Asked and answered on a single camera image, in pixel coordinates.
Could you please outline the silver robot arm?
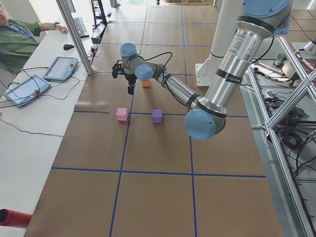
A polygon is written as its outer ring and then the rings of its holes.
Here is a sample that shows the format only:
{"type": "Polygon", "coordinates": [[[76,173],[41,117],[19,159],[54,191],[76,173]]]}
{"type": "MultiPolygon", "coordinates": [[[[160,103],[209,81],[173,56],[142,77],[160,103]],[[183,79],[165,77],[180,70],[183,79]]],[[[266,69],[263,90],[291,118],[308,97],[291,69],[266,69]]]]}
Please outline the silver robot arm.
{"type": "Polygon", "coordinates": [[[120,47],[122,64],[113,76],[125,76],[129,94],[137,79],[156,79],[188,108],[186,132],[198,141],[208,140],[224,129],[228,103],[262,42],[288,33],[291,8],[289,0],[223,1],[214,39],[221,49],[221,62],[208,74],[210,85],[204,96],[179,81],[166,66],[147,62],[129,42],[120,47]]]}

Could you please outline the person's hand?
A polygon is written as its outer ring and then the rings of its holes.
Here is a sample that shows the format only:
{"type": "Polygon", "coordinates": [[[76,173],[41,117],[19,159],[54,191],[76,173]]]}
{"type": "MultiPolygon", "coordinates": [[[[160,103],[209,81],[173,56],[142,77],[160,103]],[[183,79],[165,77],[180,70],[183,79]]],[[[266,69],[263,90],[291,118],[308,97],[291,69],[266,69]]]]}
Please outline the person's hand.
{"type": "Polygon", "coordinates": [[[64,34],[64,35],[67,35],[68,34],[68,29],[67,29],[67,27],[65,27],[65,26],[63,26],[63,25],[61,25],[61,24],[57,24],[56,25],[56,29],[59,31],[59,32],[61,32],[62,34],[64,34]]]}

